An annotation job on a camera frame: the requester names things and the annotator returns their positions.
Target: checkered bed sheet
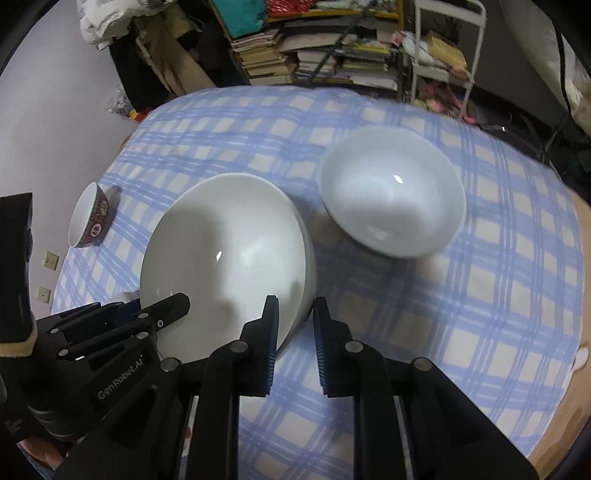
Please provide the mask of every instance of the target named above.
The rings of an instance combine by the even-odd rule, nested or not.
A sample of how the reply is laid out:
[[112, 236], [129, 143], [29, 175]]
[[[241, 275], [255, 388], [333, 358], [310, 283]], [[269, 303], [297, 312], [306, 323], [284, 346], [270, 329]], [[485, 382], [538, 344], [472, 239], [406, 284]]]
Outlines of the checkered bed sheet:
[[[455, 165], [467, 215], [457, 238], [418, 261], [355, 244], [323, 208], [317, 170], [351, 130], [419, 133]], [[136, 290], [156, 224], [187, 189], [230, 171], [264, 177], [307, 223], [318, 294], [355, 338], [384, 355], [432, 359], [528, 455], [565, 390], [581, 334], [583, 255], [567, 189], [512, 147], [439, 115], [348, 90], [233, 87], [153, 112], [102, 177], [119, 189], [102, 245], [71, 249], [60, 312]], [[352, 402], [322, 396], [308, 325], [278, 362], [271, 395], [244, 399], [241, 478], [351, 478]]]

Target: wall socket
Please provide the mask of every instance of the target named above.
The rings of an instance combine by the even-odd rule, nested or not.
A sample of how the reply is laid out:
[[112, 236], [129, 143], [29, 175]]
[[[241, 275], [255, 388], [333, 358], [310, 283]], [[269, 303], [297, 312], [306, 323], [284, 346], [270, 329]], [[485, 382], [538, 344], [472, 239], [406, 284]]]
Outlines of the wall socket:
[[49, 268], [49, 270], [55, 270], [57, 268], [57, 263], [60, 261], [60, 257], [56, 254], [52, 254], [51, 252], [46, 252], [45, 260], [43, 261], [43, 266], [45, 268]]
[[42, 303], [49, 303], [49, 297], [51, 297], [51, 290], [45, 287], [39, 287], [37, 289], [37, 300]]

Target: white ceramic bowl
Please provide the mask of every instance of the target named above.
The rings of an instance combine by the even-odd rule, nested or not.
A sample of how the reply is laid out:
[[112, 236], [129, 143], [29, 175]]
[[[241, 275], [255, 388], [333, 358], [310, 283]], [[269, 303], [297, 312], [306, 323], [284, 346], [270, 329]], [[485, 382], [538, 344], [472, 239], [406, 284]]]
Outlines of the white ceramic bowl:
[[444, 248], [464, 223], [466, 195], [449, 159], [406, 129], [352, 132], [326, 153], [320, 195], [340, 227], [391, 257]]
[[88, 185], [80, 198], [68, 230], [68, 243], [73, 248], [88, 247], [105, 232], [109, 200], [97, 182]]
[[148, 244], [140, 280], [143, 308], [174, 293], [186, 317], [158, 333], [164, 356], [190, 362], [240, 337], [279, 298], [278, 347], [310, 313], [316, 263], [306, 227], [272, 183], [245, 173], [205, 180], [164, 214]]

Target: metal screw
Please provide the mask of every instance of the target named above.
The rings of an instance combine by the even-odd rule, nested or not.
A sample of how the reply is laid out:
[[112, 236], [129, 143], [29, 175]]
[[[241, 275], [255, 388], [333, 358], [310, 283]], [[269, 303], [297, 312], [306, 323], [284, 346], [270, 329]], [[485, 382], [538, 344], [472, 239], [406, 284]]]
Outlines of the metal screw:
[[246, 343], [244, 340], [235, 340], [230, 343], [230, 350], [234, 353], [246, 352], [247, 349], [248, 343]]
[[165, 372], [172, 372], [180, 365], [176, 358], [165, 358], [160, 362], [160, 368]]
[[359, 353], [361, 350], [363, 350], [363, 344], [357, 340], [351, 340], [345, 344], [345, 350], [347, 350], [349, 353]]
[[429, 370], [431, 370], [432, 366], [433, 366], [433, 364], [427, 358], [421, 357], [421, 358], [417, 358], [414, 361], [414, 368], [416, 368], [417, 370], [421, 370], [423, 372], [428, 372]]

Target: red package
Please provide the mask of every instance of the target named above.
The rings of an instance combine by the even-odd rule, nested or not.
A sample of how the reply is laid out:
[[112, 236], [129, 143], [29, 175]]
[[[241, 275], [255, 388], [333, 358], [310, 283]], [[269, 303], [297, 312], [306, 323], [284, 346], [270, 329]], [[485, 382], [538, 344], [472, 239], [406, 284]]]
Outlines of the red package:
[[286, 17], [307, 12], [314, 0], [266, 0], [270, 17]]

